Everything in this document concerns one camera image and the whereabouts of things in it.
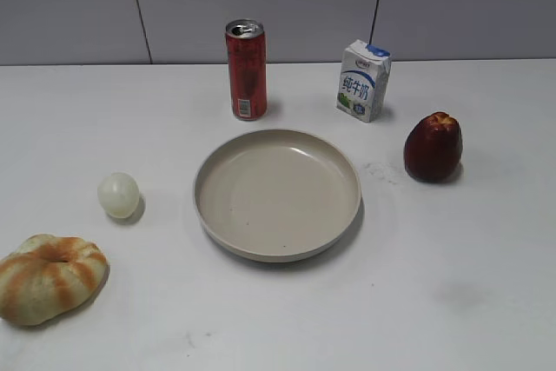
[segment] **red can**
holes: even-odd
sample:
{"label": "red can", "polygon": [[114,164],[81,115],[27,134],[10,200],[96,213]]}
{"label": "red can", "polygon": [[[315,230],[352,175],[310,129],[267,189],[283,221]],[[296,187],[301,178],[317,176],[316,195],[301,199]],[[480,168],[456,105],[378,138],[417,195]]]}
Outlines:
{"label": "red can", "polygon": [[267,111],[267,52],[262,23],[238,19],[226,25],[229,84],[234,115],[254,121]]}

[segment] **stain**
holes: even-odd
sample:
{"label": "stain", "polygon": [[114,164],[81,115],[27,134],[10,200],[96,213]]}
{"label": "stain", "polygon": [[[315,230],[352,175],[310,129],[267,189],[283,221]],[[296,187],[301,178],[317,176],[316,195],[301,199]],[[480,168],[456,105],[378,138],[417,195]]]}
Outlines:
{"label": "stain", "polygon": [[375,180],[394,186],[398,185],[401,179],[401,172],[399,169],[381,162],[368,162],[363,165],[363,171],[366,175],[373,177]]}
{"label": "stain", "polygon": [[488,291],[471,282],[446,282],[434,296],[457,315],[468,315],[491,298]]}
{"label": "stain", "polygon": [[185,335],[185,341],[188,343],[188,346],[190,348],[195,349],[195,344],[193,343],[193,340],[191,339],[191,334],[190,333],[186,333]]}

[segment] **bread roll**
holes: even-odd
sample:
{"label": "bread roll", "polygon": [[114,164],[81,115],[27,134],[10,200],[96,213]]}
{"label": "bread roll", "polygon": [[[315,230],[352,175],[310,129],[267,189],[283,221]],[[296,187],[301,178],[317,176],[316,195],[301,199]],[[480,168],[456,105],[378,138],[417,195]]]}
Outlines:
{"label": "bread roll", "polygon": [[107,267],[92,242],[32,236],[0,261],[0,317],[33,326],[76,308],[95,292]]}

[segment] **bread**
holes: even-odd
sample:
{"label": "bread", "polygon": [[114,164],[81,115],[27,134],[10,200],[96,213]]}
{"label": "bread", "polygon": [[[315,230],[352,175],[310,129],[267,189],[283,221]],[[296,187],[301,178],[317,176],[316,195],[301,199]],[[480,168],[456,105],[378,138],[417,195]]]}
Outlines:
{"label": "bread", "polygon": [[33,326],[76,308],[95,292],[107,267],[92,242],[32,236],[0,261],[0,317]]}

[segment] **plate rim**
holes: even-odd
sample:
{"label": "plate rim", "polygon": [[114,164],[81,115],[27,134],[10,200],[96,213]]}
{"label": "plate rim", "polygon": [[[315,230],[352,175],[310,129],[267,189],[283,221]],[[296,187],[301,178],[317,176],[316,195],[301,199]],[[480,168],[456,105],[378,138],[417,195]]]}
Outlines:
{"label": "plate rim", "polygon": [[[263,133],[272,133],[272,132],[288,132],[288,133],[294,133],[294,134],[301,134],[303,136],[310,136],[313,137],[314,139],[317,139],[318,141],[323,142],[324,144],[326,144],[328,147],[330,147],[331,149],[335,150],[340,156],[341,158],[343,158],[349,168],[352,171],[352,174],[354,175],[355,178],[355,183],[357,185],[357,190],[356,190],[356,197],[357,197],[357,203],[354,205],[354,210],[352,211],[352,213],[349,216],[349,221],[347,222],[347,224],[343,227],[342,231],[330,242],[326,242],[324,245],[321,245],[320,247],[317,248],[313,248],[310,249],[309,251],[306,252],[302,252],[302,253],[298,253],[298,254],[292,254],[292,255],[270,255],[270,254],[261,254],[261,253],[256,253],[256,252],[252,252],[252,251],[247,251],[243,248],[239,248],[236,245],[234,245],[231,242],[228,242],[226,239],[222,238],[221,236],[219,236],[214,230],[212,230],[208,224],[206,223],[204,217],[201,214],[201,210],[199,208],[199,205],[197,204],[197,195],[196,195],[196,190],[197,190],[197,184],[199,182],[199,175],[201,174],[202,170],[205,168],[205,166],[207,165],[207,163],[211,160],[211,158],[222,148],[224,148],[225,146],[227,146],[228,144],[237,141],[241,138],[243,138],[244,136],[251,136],[251,135],[255,135],[255,134],[263,134]],[[343,236],[344,234],[348,231],[349,227],[354,223],[355,218],[357,217],[357,214],[360,211],[361,208],[361,200],[362,200],[362,192],[361,192],[361,179],[359,177],[359,173],[357,172],[357,169],[355,168],[354,164],[352,163],[352,161],[348,158],[348,156],[346,156],[346,154],[339,149],[337,146],[335,146],[334,144],[332,144],[330,141],[327,141],[326,139],[318,136],[318,135],[314,135],[311,133],[308,133],[306,131],[303,130],[298,130],[298,129],[281,129],[281,128],[275,128],[275,129],[256,129],[256,130],[250,130],[249,132],[244,132],[240,135],[234,136],[231,139],[228,139],[226,142],[221,143],[218,147],[216,147],[215,149],[213,149],[212,152],[210,152],[208,154],[207,157],[204,158],[204,160],[202,161],[201,165],[199,166],[198,170],[195,173],[195,180],[193,181],[193,206],[195,207],[195,212],[197,214],[197,218],[199,219],[199,222],[202,226],[202,229],[205,233],[208,234],[208,236],[210,236],[218,245],[222,246],[224,249],[226,249],[227,251],[232,252],[233,254],[236,254],[240,257],[243,258],[247,258],[249,260],[253,260],[253,261],[258,261],[258,262],[295,262],[295,261],[300,261],[306,258],[309,258],[313,255],[317,255],[320,252],[325,251],[326,249],[332,247],[335,243],[337,243]]]}

